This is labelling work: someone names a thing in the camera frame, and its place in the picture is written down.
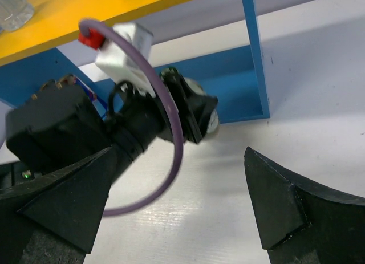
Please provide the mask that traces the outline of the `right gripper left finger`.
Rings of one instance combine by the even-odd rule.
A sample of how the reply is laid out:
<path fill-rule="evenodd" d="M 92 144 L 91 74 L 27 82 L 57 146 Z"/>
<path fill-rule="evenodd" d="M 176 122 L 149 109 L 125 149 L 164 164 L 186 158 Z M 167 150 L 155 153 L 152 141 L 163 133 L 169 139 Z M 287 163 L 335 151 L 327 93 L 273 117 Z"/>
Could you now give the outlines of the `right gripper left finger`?
<path fill-rule="evenodd" d="M 23 179 L 1 165 L 1 262 L 83 263 L 92 251 L 116 168 L 104 149 L 58 171 Z"/>

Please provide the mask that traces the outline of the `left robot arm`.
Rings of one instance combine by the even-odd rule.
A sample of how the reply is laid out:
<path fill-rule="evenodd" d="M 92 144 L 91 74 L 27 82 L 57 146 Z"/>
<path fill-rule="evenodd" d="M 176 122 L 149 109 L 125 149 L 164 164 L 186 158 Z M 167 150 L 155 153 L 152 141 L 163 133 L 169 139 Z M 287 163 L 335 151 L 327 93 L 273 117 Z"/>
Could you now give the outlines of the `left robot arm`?
<path fill-rule="evenodd" d="M 104 148 L 117 152 L 118 178 L 155 138 L 172 141 L 157 97 L 128 79 L 117 82 L 102 118 L 92 93 L 76 76 L 50 80 L 6 116 L 6 145 L 17 162 L 1 166 L 1 185 L 21 184 L 67 167 Z"/>

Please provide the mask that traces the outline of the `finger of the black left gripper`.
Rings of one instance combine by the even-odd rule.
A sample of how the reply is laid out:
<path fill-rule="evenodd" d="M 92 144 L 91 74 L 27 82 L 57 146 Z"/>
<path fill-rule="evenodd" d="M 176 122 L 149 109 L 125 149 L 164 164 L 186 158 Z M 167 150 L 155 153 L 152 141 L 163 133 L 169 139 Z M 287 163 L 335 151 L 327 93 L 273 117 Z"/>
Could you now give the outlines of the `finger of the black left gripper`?
<path fill-rule="evenodd" d="M 174 67 L 162 70 L 159 76 L 179 112 L 184 140 L 199 144 L 212 137 L 219 128 L 217 97 L 208 95 L 200 83 L 183 77 Z"/>

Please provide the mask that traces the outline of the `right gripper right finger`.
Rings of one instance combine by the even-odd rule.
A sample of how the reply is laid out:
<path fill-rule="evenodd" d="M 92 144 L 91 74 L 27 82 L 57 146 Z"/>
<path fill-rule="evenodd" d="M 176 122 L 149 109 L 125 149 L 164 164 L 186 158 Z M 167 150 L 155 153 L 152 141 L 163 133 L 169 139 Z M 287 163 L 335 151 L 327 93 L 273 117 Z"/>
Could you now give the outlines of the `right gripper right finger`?
<path fill-rule="evenodd" d="M 292 172 L 247 147 L 246 183 L 270 263 L 364 263 L 364 198 Z"/>

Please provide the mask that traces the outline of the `Pocari Sweat bottle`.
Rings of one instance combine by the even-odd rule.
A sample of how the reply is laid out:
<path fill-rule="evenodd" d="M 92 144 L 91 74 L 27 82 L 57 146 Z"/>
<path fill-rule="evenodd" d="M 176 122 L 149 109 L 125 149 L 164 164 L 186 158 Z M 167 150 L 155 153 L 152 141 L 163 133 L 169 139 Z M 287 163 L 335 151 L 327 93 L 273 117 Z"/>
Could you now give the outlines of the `Pocari Sweat bottle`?
<path fill-rule="evenodd" d="M 27 0 L 1 0 L 1 28 L 12 32 L 34 15 L 34 8 Z"/>

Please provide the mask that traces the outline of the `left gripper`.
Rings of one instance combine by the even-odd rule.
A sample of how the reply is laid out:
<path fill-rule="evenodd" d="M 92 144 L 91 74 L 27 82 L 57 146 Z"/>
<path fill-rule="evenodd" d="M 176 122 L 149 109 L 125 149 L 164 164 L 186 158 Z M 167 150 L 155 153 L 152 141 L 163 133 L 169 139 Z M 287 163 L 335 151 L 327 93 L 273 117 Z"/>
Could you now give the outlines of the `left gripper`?
<path fill-rule="evenodd" d="M 161 101 L 142 96 L 129 81 L 117 84 L 110 97 L 122 86 L 124 104 L 119 111 L 110 109 L 106 120 L 81 87 L 64 83 L 51 82 L 10 110 L 5 117 L 6 145 L 25 165 L 23 172 L 29 171 L 34 179 L 113 147 L 115 182 L 158 135 L 170 129 Z"/>

